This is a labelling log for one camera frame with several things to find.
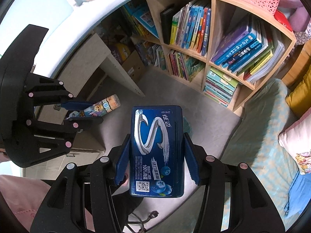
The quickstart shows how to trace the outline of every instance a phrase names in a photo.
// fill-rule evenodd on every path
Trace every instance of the blue gum box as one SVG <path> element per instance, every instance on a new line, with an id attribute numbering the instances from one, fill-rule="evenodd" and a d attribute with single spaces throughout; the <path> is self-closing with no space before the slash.
<path id="1" fill-rule="evenodd" d="M 184 193 L 183 112 L 180 106 L 132 110 L 130 194 L 176 198 Z"/>

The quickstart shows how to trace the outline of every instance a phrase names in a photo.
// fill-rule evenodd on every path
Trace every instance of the row of books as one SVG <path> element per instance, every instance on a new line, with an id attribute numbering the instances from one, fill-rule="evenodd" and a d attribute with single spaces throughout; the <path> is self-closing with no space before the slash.
<path id="1" fill-rule="evenodd" d="M 173 16 L 169 43 L 205 56 L 210 25 L 210 0 L 193 0 Z"/>
<path id="2" fill-rule="evenodd" d="M 160 45 L 148 41 L 140 41 L 135 46 L 145 66 L 153 65 L 166 70 L 164 52 Z"/>
<path id="3" fill-rule="evenodd" d="M 184 53 L 171 50 L 168 54 L 173 75 L 192 81 L 205 67 L 205 63 Z"/>
<path id="4" fill-rule="evenodd" d="M 238 86 L 238 81 L 224 72 L 211 67 L 205 81 L 204 94 L 227 107 Z"/>
<path id="5" fill-rule="evenodd" d="M 159 38 L 146 0 L 131 0 L 121 12 L 134 34 L 147 37 L 151 33 Z"/>
<path id="6" fill-rule="evenodd" d="M 244 80 L 254 83 L 273 68 L 284 50 L 276 28 L 247 14 L 225 34 L 211 61 L 237 76 L 244 73 Z"/>

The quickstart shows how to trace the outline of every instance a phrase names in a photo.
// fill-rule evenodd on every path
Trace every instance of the yellow pillow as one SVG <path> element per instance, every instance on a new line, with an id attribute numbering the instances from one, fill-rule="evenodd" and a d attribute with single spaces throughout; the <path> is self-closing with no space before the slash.
<path id="1" fill-rule="evenodd" d="M 299 118 L 311 107 L 311 66 L 304 75 L 302 82 L 286 97 L 286 102 Z"/>

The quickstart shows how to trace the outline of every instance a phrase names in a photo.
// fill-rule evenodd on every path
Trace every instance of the blueberry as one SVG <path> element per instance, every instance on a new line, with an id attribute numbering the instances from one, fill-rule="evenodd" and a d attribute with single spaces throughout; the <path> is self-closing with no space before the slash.
<path id="1" fill-rule="evenodd" d="M 163 180 L 154 180 L 150 184 L 150 188 L 153 192 L 159 194 L 166 189 L 165 182 Z"/>
<path id="2" fill-rule="evenodd" d="M 165 190 L 162 192 L 165 195 L 168 195 L 172 192 L 172 187 L 170 185 L 165 185 Z"/>
<path id="3" fill-rule="evenodd" d="M 161 174 L 163 176 L 167 176 L 171 173 L 171 169 L 168 166 L 164 166 L 161 168 Z"/>

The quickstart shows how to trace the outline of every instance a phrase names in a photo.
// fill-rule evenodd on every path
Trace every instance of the pink pillow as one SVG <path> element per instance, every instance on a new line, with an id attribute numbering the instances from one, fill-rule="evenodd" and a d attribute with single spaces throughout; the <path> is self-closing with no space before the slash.
<path id="1" fill-rule="evenodd" d="M 279 135 L 279 144 L 296 161 L 300 174 L 311 173 L 311 108 Z"/>

